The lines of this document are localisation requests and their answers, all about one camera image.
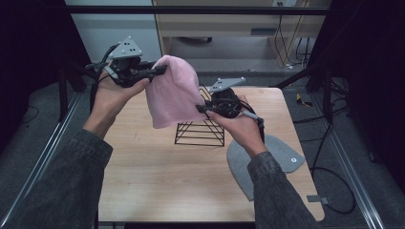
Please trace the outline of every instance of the fabric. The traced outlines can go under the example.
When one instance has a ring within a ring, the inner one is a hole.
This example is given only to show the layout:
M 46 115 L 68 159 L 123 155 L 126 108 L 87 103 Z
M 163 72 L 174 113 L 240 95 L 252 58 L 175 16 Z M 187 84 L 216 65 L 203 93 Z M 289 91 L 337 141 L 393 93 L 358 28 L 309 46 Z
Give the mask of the fabric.
M 267 149 L 280 164 L 284 173 L 288 174 L 294 172 L 305 162 L 303 156 L 300 156 L 276 136 L 265 135 L 265 143 Z M 254 199 L 253 183 L 246 168 L 247 164 L 250 162 L 250 156 L 242 146 L 240 146 L 235 140 L 232 140 L 226 152 L 226 158 L 229 169 L 235 177 L 239 187 L 245 193 L 247 199 L 252 201 Z
M 80 130 L 56 152 L 3 228 L 92 228 L 104 169 L 113 149 Z M 256 228 L 318 228 L 303 201 L 270 153 L 247 167 L 254 184 Z
M 185 60 L 165 55 L 155 66 L 167 65 L 165 74 L 157 75 L 146 87 L 146 99 L 155 129 L 181 122 L 202 121 L 196 105 L 204 105 L 196 71 Z

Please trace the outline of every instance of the black wire rack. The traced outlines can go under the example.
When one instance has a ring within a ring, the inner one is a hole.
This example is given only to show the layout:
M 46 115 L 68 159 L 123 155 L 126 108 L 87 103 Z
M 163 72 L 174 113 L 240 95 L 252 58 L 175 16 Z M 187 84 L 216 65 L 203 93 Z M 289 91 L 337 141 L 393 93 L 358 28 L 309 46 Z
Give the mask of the black wire rack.
M 200 94 L 204 100 L 211 100 L 211 94 L 203 84 L 200 85 Z M 224 146 L 224 128 L 209 117 L 202 122 L 178 123 L 175 144 Z

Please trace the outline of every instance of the pink cloth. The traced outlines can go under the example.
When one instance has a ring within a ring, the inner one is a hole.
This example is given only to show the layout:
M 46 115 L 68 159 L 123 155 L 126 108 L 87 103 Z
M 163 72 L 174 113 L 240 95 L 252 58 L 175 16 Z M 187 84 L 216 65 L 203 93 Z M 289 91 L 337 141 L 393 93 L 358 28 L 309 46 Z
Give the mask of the pink cloth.
M 165 74 L 157 75 L 146 87 L 146 99 L 155 129 L 190 121 L 202 121 L 196 105 L 204 105 L 196 71 L 185 60 L 165 55 L 155 66 L 167 65 Z

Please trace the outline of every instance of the person's left hand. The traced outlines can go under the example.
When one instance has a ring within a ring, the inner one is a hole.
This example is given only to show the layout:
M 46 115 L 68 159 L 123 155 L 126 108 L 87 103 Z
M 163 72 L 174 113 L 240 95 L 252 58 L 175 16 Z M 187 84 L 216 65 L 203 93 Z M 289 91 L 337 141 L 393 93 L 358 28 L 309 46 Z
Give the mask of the person's left hand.
M 106 72 L 101 74 L 100 79 L 95 105 L 83 129 L 104 138 L 128 100 L 141 93 L 150 80 L 145 78 L 131 88 L 121 88 Z

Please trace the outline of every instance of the gray floor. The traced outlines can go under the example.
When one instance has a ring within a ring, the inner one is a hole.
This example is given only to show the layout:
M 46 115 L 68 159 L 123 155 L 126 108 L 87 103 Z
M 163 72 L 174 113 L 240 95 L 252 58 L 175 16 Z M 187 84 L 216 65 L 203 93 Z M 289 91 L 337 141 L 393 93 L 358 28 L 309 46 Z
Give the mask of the gray floor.
M 244 76 L 247 79 L 245 85 L 267 87 L 302 70 L 301 65 L 294 66 L 292 70 L 280 68 L 274 60 L 273 51 L 266 38 L 214 37 L 211 43 L 206 43 L 203 39 L 176 38 L 173 40 L 171 54 L 187 60 L 198 72 L 200 82 L 208 86 L 218 77 Z M 304 78 L 283 89 L 293 120 L 320 115 L 315 106 L 307 107 L 296 102 L 297 93 L 307 102 L 315 103 L 322 98 L 321 92 L 307 94 L 304 89 L 306 82 L 307 79 Z M 75 130 L 80 128 L 88 115 L 88 91 L 81 96 L 77 111 L 59 145 L 63 145 Z M 332 99 L 338 98 L 339 96 L 334 94 Z M 57 85 L 50 85 L 32 94 L 30 104 L 32 107 L 29 108 L 24 120 L 31 118 L 33 120 L 20 126 L 14 139 L 0 156 L 0 217 L 3 217 L 11 207 L 57 125 L 59 112 Z M 343 99 L 338 99 L 334 109 L 345 105 Z M 364 184 L 382 224 L 385 228 L 405 228 L 404 194 L 398 189 L 384 165 L 370 162 L 368 148 L 353 121 L 347 116 L 348 113 L 348 110 L 344 110 L 334 116 L 333 130 Z M 311 165 L 321 142 L 318 138 L 326 131 L 325 123 L 322 119 L 318 119 L 295 124 L 295 129 L 302 141 L 307 161 Z M 326 137 L 317 166 L 333 170 L 347 179 L 331 135 Z M 314 183 L 319 195 L 330 199 L 330 207 L 341 211 L 350 208 L 352 198 L 349 189 L 336 176 L 317 170 L 314 172 Z M 370 227 L 364 218 L 364 211 L 358 204 L 354 211 L 347 215 L 335 213 L 327 206 L 324 209 L 326 217 L 320 222 L 324 228 Z

